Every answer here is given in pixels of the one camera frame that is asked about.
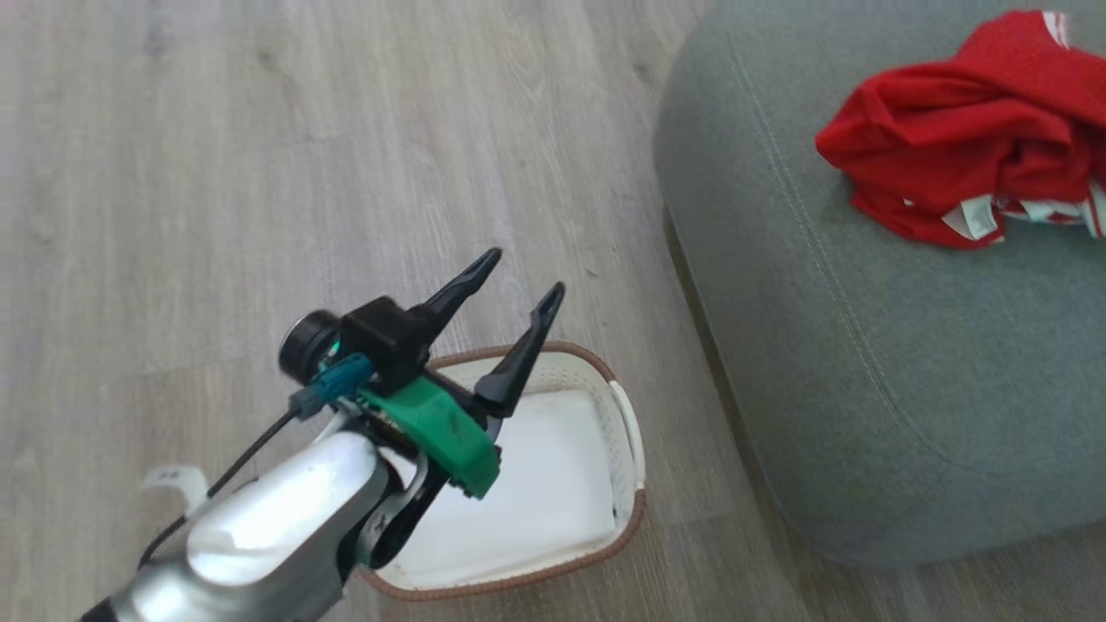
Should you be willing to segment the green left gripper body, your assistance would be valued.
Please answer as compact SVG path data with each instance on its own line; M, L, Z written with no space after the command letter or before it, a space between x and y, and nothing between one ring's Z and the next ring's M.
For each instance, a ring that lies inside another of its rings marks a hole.
M483 499L493 488L500 475L497 445L453 398L444 377L422 373L387 397L364 387L357 393L357 401L379 410L467 496Z

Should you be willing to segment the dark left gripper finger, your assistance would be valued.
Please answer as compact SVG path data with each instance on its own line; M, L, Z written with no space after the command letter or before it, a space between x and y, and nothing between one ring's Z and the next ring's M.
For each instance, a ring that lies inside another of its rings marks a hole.
M497 366L474 383L474 404L486 410L487 416L497 419L513 416L565 296L563 282L557 281L550 287L546 296L531 311L528 330Z
M430 333L442 333L453 321L459 308L477 294L502 258L501 248L487 249L474 263L453 277L428 300L413 307L413 314L428 322Z

